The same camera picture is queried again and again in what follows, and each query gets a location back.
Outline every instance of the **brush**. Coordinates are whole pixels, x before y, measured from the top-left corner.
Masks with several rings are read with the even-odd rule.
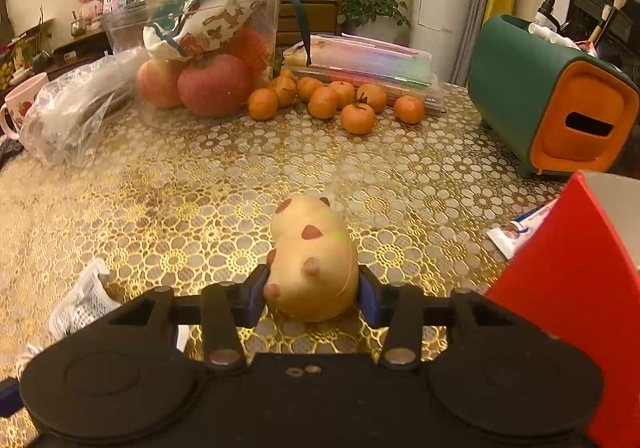
[[[607,19],[609,18],[609,15],[611,14],[611,10],[612,9],[613,9],[613,6],[610,6],[609,4],[606,4],[604,6],[604,8],[602,8],[602,18],[598,22],[598,25],[596,26],[596,29],[593,30],[593,32],[591,33],[591,36],[589,37],[589,41],[591,43],[595,42],[596,38],[602,32],[602,29],[604,28],[605,24],[607,23]]]
[[[593,42],[593,46],[594,47],[596,47],[598,45],[598,42],[600,42],[600,40],[602,40],[602,37],[607,32],[607,29],[609,28],[609,25],[611,25],[611,21],[616,16],[616,13],[618,11],[620,11],[620,9],[624,8],[625,4],[626,4],[626,0],[613,0],[613,9],[611,10],[611,13],[610,13],[609,17],[607,18],[607,21],[605,22],[605,25],[602,28],[602,31],[596,37],[596,40]]]

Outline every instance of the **bottle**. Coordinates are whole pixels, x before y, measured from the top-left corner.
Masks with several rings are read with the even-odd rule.
[[[558,32],[560,24],[551,14],[554,10],[555,3],[556,0],[545,0],[533,18],[533,23],[542,27],[548,27],[553,32]]]

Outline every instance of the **pink teddy bear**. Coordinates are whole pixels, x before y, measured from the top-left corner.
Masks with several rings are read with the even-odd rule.
[[[102,14],[102,2],[100,0],[78,0],[82,4],[80,16],[88,29],[100,27],[100,15]]]

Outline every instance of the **tube of toothpaste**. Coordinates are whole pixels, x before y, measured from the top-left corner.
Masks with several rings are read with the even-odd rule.
[[[522,245],[537,231],[557,200],[554,199],[544,206],[534,208],[499,228],[492,228],[486,234],[502,254],[511,260]]]

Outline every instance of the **metal screw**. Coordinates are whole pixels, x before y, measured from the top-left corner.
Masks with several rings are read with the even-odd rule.
[[[305,367],[305,372],[309,374],[319,374],[322,372],[322,367],[320,365],[307,365]]]
[[[228,367],[240,359],[240,354],[233,349],[219,349],[209,353],[209,361],[214,365]]]
[[[289,367],[285,373],[292,378],[299,378],[300,376],[305,375],[305,371],[297,367]]]
[[[415,360],[415,352],[405,347],[389,349],[385,353],[385,360],[393,365],[408,365]]]

